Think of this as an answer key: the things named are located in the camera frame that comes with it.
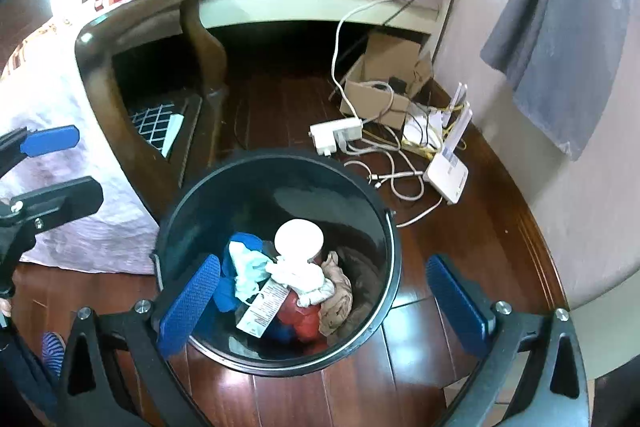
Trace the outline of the cream cloth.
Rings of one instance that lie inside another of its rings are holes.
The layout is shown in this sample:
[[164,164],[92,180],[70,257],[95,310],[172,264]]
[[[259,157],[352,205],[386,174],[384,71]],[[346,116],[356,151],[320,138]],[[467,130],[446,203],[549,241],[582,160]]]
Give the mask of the cream cloth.
[[335,333],[352,312],[352,283],[338,265],[339,261],[337,252],[330,251],[321,265],[324,276],[334,286],[334,294],[320,306],[319,332],[324,337]]

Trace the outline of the red plastic bag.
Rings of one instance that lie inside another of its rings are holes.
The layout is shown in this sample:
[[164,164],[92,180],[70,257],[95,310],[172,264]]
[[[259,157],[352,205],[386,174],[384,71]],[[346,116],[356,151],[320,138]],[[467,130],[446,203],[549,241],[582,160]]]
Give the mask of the red plastic bag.
[[290,291],[288,297],[277,314],[277,319],[284,325],[292,326],[298,340],[303,343],[313,343],[321,338],[320,306],[312,305],[306,308],[297,304],[297,294]]

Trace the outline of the black trash bin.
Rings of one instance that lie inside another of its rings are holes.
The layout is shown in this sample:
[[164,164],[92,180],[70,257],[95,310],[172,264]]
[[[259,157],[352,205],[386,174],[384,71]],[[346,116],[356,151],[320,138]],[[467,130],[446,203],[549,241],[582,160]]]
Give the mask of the black trash bin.
[[235,156],[194,182],[154,248],[162,355],[297,376],[349,357],[399,286],[394,218],[360,176],[296,150]]

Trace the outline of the red paper cup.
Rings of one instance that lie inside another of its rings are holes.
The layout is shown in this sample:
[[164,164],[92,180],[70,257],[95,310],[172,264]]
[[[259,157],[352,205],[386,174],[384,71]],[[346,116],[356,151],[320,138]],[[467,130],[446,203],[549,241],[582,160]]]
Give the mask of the red paper cup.
[[277,229],[273,244],[280,256],[300,261],[314,261],[321,254],[324,236],[314,222],[292,219]]

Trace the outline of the blue cloth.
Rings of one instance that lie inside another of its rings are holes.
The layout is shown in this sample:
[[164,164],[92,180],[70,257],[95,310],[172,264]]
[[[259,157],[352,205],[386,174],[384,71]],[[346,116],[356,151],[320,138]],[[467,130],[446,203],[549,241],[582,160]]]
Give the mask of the blue cloth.
[[221,313],[249,303],[269,279],[266,265],[270,258],[262,252],[262,240],[252,234],[234,233],[224,247],[220,279],[214,292],[214,303]]

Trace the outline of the grey right curtain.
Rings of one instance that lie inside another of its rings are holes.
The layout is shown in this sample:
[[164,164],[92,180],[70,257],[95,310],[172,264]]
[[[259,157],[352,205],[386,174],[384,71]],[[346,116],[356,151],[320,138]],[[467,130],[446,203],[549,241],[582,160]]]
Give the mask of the grey right curtain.
[[630,0],[509,0],[480,51],[563,154],[582,156],[611,95]]

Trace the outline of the white power strip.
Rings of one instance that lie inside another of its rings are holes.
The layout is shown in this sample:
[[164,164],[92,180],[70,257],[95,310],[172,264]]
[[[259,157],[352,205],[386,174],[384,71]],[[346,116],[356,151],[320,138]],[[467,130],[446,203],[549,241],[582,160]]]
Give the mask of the white power strip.
[[331,156],[348,142],[362,138],[362,121],[357,117],[342,118],[313,124],[309,135],[318,155]]

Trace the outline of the white tissue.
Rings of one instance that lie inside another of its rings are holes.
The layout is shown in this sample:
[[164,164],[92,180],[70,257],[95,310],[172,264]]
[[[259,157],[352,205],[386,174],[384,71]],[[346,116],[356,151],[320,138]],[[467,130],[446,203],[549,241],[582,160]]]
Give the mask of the white tissue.
[[320,305],[334,294],[333,283],[322,272],[321,260],[322,254],[314,261],[279,256],[268,263],[266,270],[275,282],[295,291],[298,297],[297,304],[306,308]]

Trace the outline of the cardboard box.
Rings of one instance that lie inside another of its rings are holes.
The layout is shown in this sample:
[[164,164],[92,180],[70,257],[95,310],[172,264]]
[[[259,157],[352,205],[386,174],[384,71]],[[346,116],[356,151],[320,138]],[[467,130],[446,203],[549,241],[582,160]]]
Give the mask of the cardboard box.
[[410,102],[431,78],[431,53],[422,54],[419,43],[374,32],[343,77],[347,102],[340,111],[400,130]]

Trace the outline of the red white drink carton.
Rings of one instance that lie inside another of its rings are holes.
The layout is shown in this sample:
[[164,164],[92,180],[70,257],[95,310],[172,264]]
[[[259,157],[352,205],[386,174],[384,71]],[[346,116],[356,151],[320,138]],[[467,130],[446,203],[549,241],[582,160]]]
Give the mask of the red white drink carton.
[[269,279],[239,319],[236,328],[247,335],[262,338],[289,293],[290,288]]

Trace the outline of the clear plastic bag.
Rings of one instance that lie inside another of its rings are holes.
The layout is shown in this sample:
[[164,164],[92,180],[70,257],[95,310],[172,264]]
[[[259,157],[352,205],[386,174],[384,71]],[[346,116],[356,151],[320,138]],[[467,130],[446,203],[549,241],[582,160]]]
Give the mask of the clear plastic bag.
[[229,243],[229,254],[236,273],[234,295],[242,303],[249,303],[259,293],[260,283],[269,279],[266,266],[271,259],[237,241]]

